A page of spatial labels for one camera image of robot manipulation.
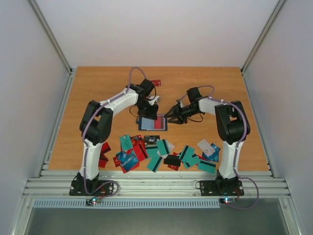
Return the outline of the blue leather card holder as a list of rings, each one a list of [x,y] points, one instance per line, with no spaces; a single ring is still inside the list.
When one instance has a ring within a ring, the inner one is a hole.
[[[138,124],[138,129],[140,131],[157,131],[157,130],[154,130],[154,121],[155,120],[139,117],[136,123]],[[166,130],[161,130],[161,131],[167,131],[168,130],[167,119],[166,119],[166,127],[167,127]]]

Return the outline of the teal VIP card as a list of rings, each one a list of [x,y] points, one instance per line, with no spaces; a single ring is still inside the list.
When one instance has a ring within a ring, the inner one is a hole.
[[[123,135],[119,140],[122,151],[128,151],[133,148],[131,137],[129,135]]]

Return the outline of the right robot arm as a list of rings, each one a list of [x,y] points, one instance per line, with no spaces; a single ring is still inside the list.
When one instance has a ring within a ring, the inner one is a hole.
[[[187,90],[190,104],[183,106],[180,100],[165,114],[169,123],[185,124],[196,114],[208,113],[216,117],[217,131],[223,141],[222,162],[213,181],[213,190],[225,195],[239,187],[238,163],[241,148],[250,125],[240,101],[228,102],[211,96],[202,96],[197,87]]]

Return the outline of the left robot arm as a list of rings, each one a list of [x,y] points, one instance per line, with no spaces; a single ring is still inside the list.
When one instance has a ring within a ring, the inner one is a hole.
[[[155,90],[153,83],[144,79],[139,85],[129,84],[107,100],[100,102],[92,100],[88,103],[79,126],[84,145],[83,161],[72,181],[72,189],[87,195],[93,195],[100,189],[98,183],[100,151],[110,136],[115,115],[126,108],[136,106],[140,116],[157,120],[158,96],[149,97],[153,90]]]

